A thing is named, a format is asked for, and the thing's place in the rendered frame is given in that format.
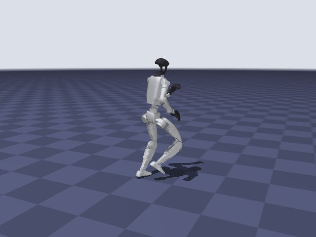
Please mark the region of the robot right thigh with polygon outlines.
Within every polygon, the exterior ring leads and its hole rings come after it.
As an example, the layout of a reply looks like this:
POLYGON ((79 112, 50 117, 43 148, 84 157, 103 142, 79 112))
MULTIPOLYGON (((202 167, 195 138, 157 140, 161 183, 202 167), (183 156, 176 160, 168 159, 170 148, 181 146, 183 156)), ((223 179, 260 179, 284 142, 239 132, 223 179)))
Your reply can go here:
POLYGON ((167 118, 165 117, 161 117, 161 118, 158 118, 156 117, 155 119, 155 123, 156 125, 161 128, 161 129, 165 129, 165 131, 170 135, 172 136, 175 140, 173 141, 172 145, 175 145, 176 142, 180 141, 182 142, 182 139, 181 139, 181 135, 178 131, 178 129, 176 128, 176 126, 170 121, 168 120, 167 118))

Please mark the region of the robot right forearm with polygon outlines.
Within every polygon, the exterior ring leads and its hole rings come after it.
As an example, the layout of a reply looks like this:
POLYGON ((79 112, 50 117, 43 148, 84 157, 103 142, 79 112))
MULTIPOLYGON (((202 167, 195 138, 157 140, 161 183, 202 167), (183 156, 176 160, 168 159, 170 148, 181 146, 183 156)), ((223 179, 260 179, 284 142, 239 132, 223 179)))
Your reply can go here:
POLYGON ((171 113, 175 114, 174 109, 171 108, 171 106, 170 106, 170 104, 169 104, 169 102, 168 102, 166 97, 164 97, 164 102, 165 102, 165 104, 163 104, 162 106, 165 108, 167 113, 168 114, 171 114, 171 113))

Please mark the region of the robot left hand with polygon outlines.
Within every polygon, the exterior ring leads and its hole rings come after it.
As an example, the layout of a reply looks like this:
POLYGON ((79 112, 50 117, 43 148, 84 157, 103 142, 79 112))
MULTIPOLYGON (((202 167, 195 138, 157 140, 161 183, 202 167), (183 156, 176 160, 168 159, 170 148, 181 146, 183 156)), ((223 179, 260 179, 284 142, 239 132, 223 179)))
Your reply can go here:
POLYGON ((170 88, 170 90, 167 91, 167 94, 170 93, 170 95, 171 95, 171 93, 174 92, 174 91, 177 90, 177 89, 181 89, 181 88, 180 88, 180 84, 178 84, 178 83, 172 85, 171 88, 170 88))

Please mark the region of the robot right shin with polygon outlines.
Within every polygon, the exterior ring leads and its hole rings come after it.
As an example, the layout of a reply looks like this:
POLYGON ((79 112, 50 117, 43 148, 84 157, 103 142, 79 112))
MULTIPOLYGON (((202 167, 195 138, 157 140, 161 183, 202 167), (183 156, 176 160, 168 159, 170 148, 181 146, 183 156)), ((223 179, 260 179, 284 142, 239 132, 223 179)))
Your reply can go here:
POLYGON ((175 145, 170 145, 167 150, 164 152, 162 157, 157 160, 157 164, 161 165, 168 159, 172 158, 174 155, 176 155, 180 150, 182 149, 182 142, 178 141, 175 145))

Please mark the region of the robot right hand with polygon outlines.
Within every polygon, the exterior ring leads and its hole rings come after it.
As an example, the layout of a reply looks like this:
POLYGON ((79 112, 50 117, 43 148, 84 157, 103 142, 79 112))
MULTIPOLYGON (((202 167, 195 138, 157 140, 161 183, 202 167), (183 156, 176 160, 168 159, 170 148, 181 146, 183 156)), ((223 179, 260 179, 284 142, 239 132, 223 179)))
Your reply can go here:
POLYGON ((180 121, 180 113, 178 113, 178 111, 174 110, 175 114, 171 113, 170 115, 175 116, 176 118, 178 118, 178 121, 180 121))

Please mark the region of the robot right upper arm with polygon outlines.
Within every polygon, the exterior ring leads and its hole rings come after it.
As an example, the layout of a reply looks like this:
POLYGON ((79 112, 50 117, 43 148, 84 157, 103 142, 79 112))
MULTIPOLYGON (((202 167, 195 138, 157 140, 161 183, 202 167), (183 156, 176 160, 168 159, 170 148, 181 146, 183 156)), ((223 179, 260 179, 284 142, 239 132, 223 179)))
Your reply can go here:
POLYGON ((160 84, 161 84, 161 91, 160 91, 160 97, 159 97, 158 101, 160 104, 165 104, 164 97, 167 94, 168 87, 170 86, 170 82, 168 80, 162 78, 160 84))

